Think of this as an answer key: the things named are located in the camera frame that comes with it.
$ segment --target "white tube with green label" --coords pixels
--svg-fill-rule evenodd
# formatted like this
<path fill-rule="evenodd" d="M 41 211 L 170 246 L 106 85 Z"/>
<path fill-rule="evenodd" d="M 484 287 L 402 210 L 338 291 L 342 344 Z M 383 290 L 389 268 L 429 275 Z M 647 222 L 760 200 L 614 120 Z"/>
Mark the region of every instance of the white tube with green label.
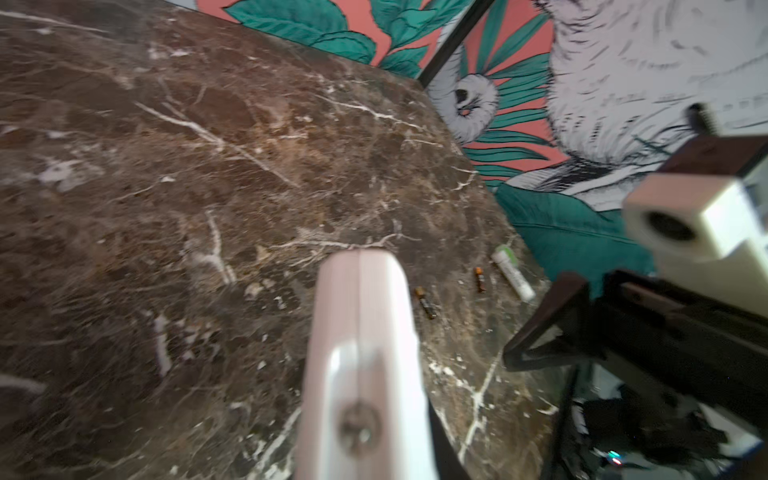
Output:
<path fill-rule="evenodd" d="M 515 288 L 522 301 L 528 303 L 536 297 L 531 284 L 523 276 L 518 268 L 518 259 L 512 249 L 506 245 L 499 245 L 491 255 L 491 259 L 498 265 L 509 283 Z"/>

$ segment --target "painted wall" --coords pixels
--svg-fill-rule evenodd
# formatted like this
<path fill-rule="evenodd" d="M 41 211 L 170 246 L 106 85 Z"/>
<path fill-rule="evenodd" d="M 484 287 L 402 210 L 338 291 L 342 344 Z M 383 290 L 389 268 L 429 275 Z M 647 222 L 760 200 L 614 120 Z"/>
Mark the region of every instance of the painted wall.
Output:
<path fill-rule="evenodd" d="M 472 0 L 169 0 L 416 78 Z"/>
<path fill-rule="evenodd" d="M 693 135 L 768 133 L 768 2 L 496 0 L 429 96 L 550 277 L 652 270 L 621 201 Z"/>

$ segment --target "marble countertop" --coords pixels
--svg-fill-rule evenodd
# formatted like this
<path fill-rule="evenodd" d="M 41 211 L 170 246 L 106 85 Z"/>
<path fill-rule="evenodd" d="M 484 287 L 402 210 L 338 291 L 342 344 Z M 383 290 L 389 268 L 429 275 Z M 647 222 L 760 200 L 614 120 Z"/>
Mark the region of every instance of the marble countertop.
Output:
<path fill-rule="evenodd" d="M 287 478 L 319 263 L 383 247 L 470 475 L 538 477 L 541 269 L 415 81 L 163 2 L 0 12 L 0 476 Z M 475 288 L 473 268 L 487 273 Z"/>

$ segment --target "brown marble surface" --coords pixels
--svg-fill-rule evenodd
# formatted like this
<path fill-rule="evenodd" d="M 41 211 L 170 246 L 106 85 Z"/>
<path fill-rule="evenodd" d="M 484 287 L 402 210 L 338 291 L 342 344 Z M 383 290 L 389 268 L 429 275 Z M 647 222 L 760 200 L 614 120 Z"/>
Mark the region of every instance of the brown marble surface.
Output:
<path fill-rule="evenodd" d="M 385 247 L 476 480 L 536 478 L 558 375 L 501 209 L 414 82 L 163 2 L 0 8 L 0 477 L 287 478 L 319 262 Z M 475 291 L 472 269 L 487 273 Z"/>

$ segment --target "wall mural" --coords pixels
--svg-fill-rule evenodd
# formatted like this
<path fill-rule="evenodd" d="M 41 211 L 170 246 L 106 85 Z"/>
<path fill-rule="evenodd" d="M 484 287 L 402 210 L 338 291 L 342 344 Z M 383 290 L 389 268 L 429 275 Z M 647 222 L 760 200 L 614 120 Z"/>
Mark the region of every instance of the wall mural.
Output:
<path fill-rule="evenodd" d="M 445 25 L 472 0 L 170 0 L 416 78 Z"/>
<path fill-rule="evenodd" d="M 652 270 L 621 201 L 692 136 L 768 133 L 768 2 L 496 0 L 428 87 L 539 263 Z"/>

